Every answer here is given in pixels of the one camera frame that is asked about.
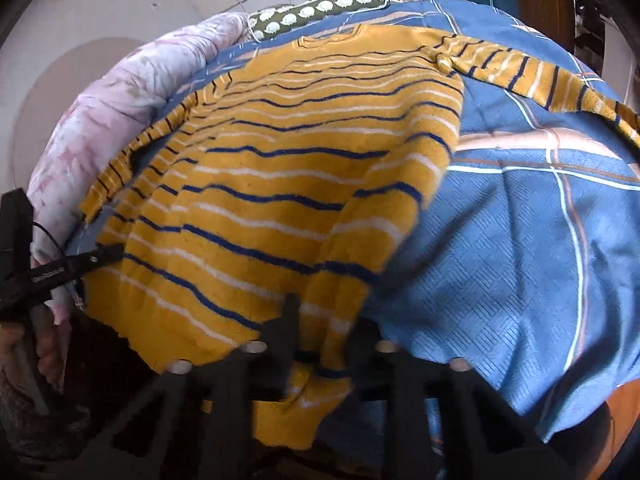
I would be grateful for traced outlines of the person's left hand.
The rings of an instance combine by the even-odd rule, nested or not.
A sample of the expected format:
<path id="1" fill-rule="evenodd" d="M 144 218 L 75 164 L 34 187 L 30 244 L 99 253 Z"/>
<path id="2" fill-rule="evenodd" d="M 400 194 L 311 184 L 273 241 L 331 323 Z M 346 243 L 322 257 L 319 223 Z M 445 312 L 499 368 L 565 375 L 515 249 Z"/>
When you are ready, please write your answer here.
<path id="1" fill-rule="evenodd" d="M 64 374 L 64 348 L 60 345 L 54 312 L 46 304 L 21 304 L 1 300 L 1 324 L 22 333 L 7 342 L 11 369 L 18 386 L 35 404 L 40 416 L 49 416 L 60 405 Z"/>

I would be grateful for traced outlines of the person's left forearm sleeve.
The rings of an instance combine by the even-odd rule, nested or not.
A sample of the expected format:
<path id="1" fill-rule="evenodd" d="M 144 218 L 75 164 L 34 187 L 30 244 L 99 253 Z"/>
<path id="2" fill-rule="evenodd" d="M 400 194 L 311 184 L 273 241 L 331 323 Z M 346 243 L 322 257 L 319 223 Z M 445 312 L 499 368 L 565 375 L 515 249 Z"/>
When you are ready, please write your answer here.
<path id="1" fill-rule="evenodd" d="M 55 479 L 59 464 L 85 442 L 89 414 L 82 408 L 42 416 L 34 402 L 1 382 L 1 478 Z"/>

